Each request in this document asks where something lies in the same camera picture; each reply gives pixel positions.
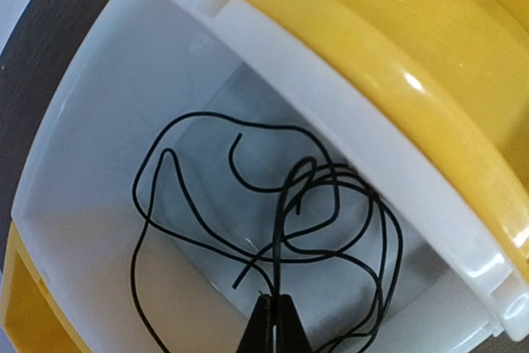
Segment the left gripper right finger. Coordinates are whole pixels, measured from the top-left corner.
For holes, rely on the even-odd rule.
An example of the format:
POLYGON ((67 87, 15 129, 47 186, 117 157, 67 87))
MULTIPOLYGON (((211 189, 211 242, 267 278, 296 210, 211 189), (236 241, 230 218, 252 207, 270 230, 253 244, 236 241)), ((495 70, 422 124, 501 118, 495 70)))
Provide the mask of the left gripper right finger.
POLYGON ((290 295, 282 294, 276 312, 275 351, 285 353, 310 352, 310 344, 290 295))

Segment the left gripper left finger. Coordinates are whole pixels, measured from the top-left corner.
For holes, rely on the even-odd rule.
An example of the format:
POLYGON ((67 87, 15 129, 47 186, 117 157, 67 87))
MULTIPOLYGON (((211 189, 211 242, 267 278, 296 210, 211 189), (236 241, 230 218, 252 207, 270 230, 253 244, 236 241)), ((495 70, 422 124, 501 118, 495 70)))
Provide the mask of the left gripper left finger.
POLYGON ((271 296, 261 294, 255 303, 236 353, 270 353, 273 351, 271 296))

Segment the white translucent bin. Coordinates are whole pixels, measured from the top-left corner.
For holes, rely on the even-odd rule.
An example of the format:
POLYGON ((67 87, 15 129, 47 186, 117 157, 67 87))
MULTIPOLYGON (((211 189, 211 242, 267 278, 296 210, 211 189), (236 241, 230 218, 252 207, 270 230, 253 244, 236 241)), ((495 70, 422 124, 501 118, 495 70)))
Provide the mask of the white translucent bin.
POLYGON ((246 0, 108 0, 46 109, 12 219, 89 352, 234 352, 287 294, 311 352, 514 341, 421 231, 429 160, 246 0))

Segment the yellow bin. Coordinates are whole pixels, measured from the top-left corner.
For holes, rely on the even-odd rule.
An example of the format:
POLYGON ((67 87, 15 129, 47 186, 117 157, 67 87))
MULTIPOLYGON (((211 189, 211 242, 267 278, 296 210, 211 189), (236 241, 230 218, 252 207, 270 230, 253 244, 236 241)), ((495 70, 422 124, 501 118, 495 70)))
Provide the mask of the yellow bin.
POLYGON ((15 224, 2 273, 1 326, 17 352, 89 352, 46 287, 15 224))
POLYGON ((246 0, 434 167, 398 178, 421 231, 506 327, 528 312, 528 0, 246 0))

